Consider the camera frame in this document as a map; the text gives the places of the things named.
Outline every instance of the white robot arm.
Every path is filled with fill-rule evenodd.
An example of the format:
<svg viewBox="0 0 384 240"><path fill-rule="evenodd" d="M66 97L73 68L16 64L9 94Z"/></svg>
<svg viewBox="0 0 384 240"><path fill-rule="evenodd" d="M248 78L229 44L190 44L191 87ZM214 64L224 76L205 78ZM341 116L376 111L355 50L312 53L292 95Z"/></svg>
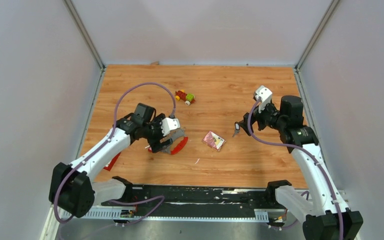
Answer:
<svg viewBox="0 0 384 240"><path fill-rule="evenodd" d="M108 200L120 199L126 189L124 182L117 178L107 182L93 181L105 165L135 140L147 139L153 153L169 148L173 144L171 139L163 142L161 140L171 131L180 128L179 120L166 117L164 114L154 115L151 119L155 112L153 107L139 103L134 113L119 119L116 126L113 126L115 129L111 128L107 135L87 153L70 164L60 162L53 170L49 200L54 202L62 179L79 164L82 165L62 188L57 203L60 208L81 218L92 206Z"/></svg>
<svg viewBox="0 0 384 240"><path fill-rule="evenodd" d="M247 112L242 121L235 122L233 136L243 128L249 136L260 142L287 147L298 163L311 194L311 202L306 201L287 180L281 180L269 182L269 199L283 205L303 223L306 239L337 238L335 236L341 234L341 230L347 239L354 239L363 224L363 218L360 212L350 210L333 183L316 134L311 127L303 124L304 105L301 98L283 96L280 110L277 110L272 103L272 92L260 86L254 93L254 99L261 104L254 105L251 114ZM265 142L254 136L252 125L255 122L259 131L265 127L278 130L282 143Z"/></svg>

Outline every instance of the white wall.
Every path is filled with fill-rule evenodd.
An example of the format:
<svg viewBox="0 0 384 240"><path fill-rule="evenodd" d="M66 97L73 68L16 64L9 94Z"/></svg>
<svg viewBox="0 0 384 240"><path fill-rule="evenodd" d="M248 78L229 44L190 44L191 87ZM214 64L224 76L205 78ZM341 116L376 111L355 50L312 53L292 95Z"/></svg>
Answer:
<svg viewBox="0 0 384 240"><path fill-rule="evenodd" d="M331 0L73 0L106 64L294 65Z"/></svg>
<svg viewBox="0 0 384 240"><path fill-rule="evenodd" d="M0 239L39 238L99 74L63 1L0 1Z"/></svg>
<svg viewBox="0 0 384 240"><path fill-rule="evenodd" d="M343 0L302 68L329 171L384 239L384 2Z"/></svg>

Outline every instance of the wooden floor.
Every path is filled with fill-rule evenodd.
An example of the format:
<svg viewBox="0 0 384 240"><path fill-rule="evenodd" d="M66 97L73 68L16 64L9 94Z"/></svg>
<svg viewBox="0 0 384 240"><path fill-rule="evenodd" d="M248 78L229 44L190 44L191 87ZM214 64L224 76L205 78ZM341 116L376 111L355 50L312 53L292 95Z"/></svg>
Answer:
<svg viewBox="0 0 384 240"><path fill-rule="evenodd" d="M82 154L87 152L112 126L118 98L130 87L143 82L165 85L174 94L184 89L196 97L186 106L177 101L175 116L186 128L189 141L176 155L150 153L146 140L136 141L124 150L111 171L102 170L97 182L112 176L135 184L201 185L224 187L265 187L267 182L289 180L295 188L306 188L298 164L284 147L268 146L243 130L232 138L234 122L251 109L253 92L265 85L273 92L279 107L284 95L299 95L290 67L110 65L93 111ZM133 112L138 103L170 114L171 98L157 86L142 86L121 102L118 117ZM226 139L220 152L202 143L208 131ZM258 132L260 138L280 143L272 129Z"/></svg>

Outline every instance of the toy car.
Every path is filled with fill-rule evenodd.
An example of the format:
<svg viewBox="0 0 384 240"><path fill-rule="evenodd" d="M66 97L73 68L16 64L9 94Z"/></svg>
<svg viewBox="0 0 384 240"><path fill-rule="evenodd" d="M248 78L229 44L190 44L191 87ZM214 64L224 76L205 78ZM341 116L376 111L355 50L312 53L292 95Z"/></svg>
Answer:
<svg viewBox="0 0 384 240"><path fill-rule="evenodd" d="M177 91L175 98L177 101L183 100L184 104L186 104L187 106L195 103L195 95L193 95L191 93L189 93L189 94L185 93L185 90Z"/></svg>

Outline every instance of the red toy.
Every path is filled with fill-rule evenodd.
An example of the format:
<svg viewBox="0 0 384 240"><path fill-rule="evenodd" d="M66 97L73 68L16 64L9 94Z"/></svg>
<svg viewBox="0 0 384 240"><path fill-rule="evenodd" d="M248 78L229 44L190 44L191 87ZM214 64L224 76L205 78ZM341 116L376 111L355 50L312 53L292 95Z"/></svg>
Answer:
<svg viewBox="0 0 384 240"><path fill-rule="evenodd" d="M189 94L185 93L185 90L177 91L175 98L177 101L183 100L184 104L186 104L187 106L195 103L195 95L193 95L191 93L189 93Z"/></svg>
<svg viewBox="0 0 384 240"><path fill-rule="evenodd" d="M103 167L103 169L107 170L107 171L111 171L111 169L113 168L114 164L116 163L117 159L119 158L121 152L119 152L117 155L115 155L115 157L112 158L112 160Z"/></svg>
<svg viewBox="0 0 384 240"><path fill-rule="evenodd" d="M165 153L168 153L170 155L175 155L177 154L178 152L180 152L180 150L183 149L183 147L186 145L186 143L188 142L188 139L189 137L185 136L181 142L179 142L179 144L173 149L173 151L169 150L169 151L164 151ZM152 149L149 147L148 148L148 152L152 153Z"/></svg>

